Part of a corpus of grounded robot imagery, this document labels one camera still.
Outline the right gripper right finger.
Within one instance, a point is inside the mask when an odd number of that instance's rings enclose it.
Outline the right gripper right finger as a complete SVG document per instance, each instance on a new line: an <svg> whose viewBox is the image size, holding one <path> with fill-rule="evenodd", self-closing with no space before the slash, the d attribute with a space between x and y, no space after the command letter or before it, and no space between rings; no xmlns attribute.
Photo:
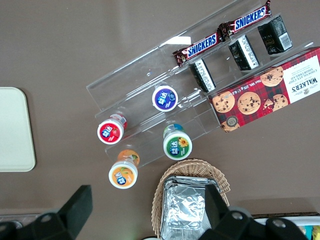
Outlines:
<svg viewBox="0 0 320 240"><path fill-rule="evenodd" d="M205 212L212 229L216 228L229 212L227 204L213 184L205 186Z"/></svg>

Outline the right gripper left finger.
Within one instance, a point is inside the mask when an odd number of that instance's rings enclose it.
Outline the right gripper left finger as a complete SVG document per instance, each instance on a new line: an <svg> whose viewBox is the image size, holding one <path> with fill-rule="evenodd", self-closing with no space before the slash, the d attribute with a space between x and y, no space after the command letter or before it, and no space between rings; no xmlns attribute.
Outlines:
<svg viewBox="0 0 320 240"><path fill-rule="evenodd" d="M70 235L78 235L93 211L91 185L81 185L58 211Z"/></svg>

